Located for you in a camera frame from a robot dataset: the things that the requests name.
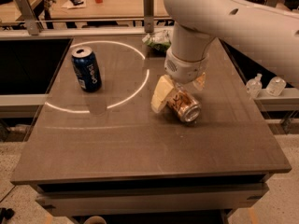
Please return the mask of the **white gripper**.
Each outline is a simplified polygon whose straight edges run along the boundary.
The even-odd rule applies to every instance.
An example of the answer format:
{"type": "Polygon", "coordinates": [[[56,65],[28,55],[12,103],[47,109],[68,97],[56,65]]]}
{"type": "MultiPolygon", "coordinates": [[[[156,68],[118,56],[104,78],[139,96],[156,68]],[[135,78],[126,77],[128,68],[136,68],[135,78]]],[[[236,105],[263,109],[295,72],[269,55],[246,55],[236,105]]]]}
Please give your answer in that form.
{"type": "Polygon", "coordinates": [[[201,91],[205,87],[206,67],[208,57],[198,62],[185,62],[177,58],[172,49],[166,52],[164,70],[168,75],[163,75],[157,82],[151,99],[151,108],[155,113],[160,113],[175,92],[173,80],[181,84],[192,82],[193,86],[201,91]]]}

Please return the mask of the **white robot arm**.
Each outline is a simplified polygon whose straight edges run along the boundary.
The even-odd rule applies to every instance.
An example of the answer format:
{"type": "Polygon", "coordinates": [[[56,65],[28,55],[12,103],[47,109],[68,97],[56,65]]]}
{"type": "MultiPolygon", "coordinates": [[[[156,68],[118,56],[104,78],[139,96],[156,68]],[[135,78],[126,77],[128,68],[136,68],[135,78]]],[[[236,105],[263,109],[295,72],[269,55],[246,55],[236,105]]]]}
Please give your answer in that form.
{"type": "Polygon", "coordinates": [[[167,75],[151,99],[154,112],[164,109],[177,83],[204,73],[216,37],[299,87],[298,13],[246,0],[164,0],[164,7],[175,26],[164,62],[167,75]]]}

